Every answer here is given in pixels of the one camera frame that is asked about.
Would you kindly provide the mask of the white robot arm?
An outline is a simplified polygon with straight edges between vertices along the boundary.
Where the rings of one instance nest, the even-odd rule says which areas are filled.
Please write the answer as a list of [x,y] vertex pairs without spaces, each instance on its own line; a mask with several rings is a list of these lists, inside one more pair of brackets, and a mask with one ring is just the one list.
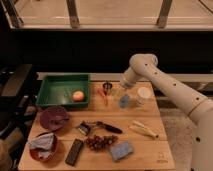
[[197,125],[191,171],[213,171],[213,100],[157,68],[154,54],[135,54],[123,73],[120,85],[132,88],[145,77]]

